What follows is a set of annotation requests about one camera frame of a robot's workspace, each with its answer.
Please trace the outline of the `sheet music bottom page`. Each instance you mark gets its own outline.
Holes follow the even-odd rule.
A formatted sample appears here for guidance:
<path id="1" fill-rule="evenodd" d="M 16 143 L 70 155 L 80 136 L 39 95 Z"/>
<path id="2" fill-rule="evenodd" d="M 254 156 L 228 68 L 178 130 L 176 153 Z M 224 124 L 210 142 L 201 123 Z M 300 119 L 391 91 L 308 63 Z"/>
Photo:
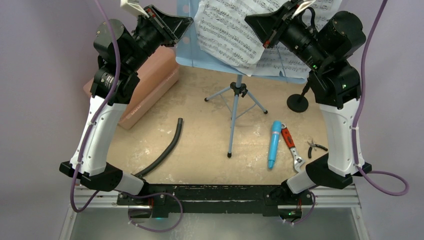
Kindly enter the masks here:
<path id="1" fill-rule="evenodd" d="M 275 0 L 201 0 L 194 18 L 200 49 L 251 76 L 264 48 L 245 17 L 279 6 Z"/>

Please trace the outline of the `sheet music top page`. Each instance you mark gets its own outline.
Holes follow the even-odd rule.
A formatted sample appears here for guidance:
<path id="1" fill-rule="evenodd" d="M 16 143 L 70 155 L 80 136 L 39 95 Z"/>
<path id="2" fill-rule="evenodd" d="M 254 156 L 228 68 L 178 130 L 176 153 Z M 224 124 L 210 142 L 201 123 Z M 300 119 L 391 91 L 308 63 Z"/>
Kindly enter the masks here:
<path id="1" fill-rule="evenodd" d="M 311 5 L 315 11 L 314 23 L 318 31 L 339 10 L 341 4 L 341 0 L 317 0 Z M 305 63 L 279 43 L 263 51 L 252 74 L 305 79 L 309 71 L 310 68 Z"/>

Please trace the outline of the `sheet music page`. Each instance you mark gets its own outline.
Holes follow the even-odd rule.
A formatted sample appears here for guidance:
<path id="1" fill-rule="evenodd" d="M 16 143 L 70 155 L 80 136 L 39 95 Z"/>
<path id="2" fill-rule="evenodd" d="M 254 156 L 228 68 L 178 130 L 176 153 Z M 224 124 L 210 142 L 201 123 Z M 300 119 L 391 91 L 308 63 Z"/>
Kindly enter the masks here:
<path id="1" fill-rule="evenodd" d="M 315 11 L 314 23 L 318 31 L 339 10 L 341 4 L 341 0 L 317 0 L 311 5 Z M 309 71 L 310 68 L 305 63 L 279 43 L 263 51 L 252 74 L 305 79 Z"/>
<path id="2" fill-rule="evenodd" d="M 201 0 L 194 18 L 200 49 L 251 76 L 264 48 L 245 17 L 279 6 L 275 0 Z"/>

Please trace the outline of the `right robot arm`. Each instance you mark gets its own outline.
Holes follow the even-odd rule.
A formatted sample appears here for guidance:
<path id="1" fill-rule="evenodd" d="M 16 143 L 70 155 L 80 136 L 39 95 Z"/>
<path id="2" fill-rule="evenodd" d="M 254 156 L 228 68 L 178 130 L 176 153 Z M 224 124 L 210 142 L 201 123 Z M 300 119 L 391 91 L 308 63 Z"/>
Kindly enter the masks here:
<path id="1" fill-rule="evenodd" d="M 309 67 L 307 88 L 312 90 L 326 125 L 328 152 L 281 183 L 280 196 L 288 204 L 316 186 L 344 189 L 353 176 L 372 169 L 358 144 L 361 77 L 348 62 L 366 42 L 362 22 L 351 12 L 339 11 L 315 31 L 303 22 L 304 11 L 304 1 L 290 0 L 274 12 L 244 18 L 264 48 L 283 44 Z"/>

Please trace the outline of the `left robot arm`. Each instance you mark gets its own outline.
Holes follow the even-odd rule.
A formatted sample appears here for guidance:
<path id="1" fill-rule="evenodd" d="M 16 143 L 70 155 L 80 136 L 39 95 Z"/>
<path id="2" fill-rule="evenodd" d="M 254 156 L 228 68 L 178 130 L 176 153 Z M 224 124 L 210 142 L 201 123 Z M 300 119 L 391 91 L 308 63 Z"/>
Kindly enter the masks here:
<path id="1" fill-rule="evenodd" d="M 62 162 L 59 171 L 91 190 L 129 193 L 132 201 L 142 205 L 149 199 L 144 181 L 109 164 L 109 147 L 140 81 L 140 67 L 159 47 L 175 46 L 194 20 L 166 14 L 154 5 L 139 10 L 136 18 L 134 31 L 118 19 L 106 19 L 97 27 L 93 46 L 98 70 L 90 88 L 86 124 L 73 157 Z"/>

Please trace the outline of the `black microphone desk stand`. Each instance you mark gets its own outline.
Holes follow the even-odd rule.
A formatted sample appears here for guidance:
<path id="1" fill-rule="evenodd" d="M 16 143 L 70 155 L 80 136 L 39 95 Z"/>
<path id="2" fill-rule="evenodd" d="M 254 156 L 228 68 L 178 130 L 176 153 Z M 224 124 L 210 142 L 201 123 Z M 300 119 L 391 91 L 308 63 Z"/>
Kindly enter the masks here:
<path id="1" fill-rule="evenodd" d="M 309 102 L 305 97 L 306 93 L 309 91 L 309 83 L 306 83 L 301 94 L 292 94 L 287 98 L 286 104 L 290 110 L 296 113 L 303 113 L 309 107 Z"/>

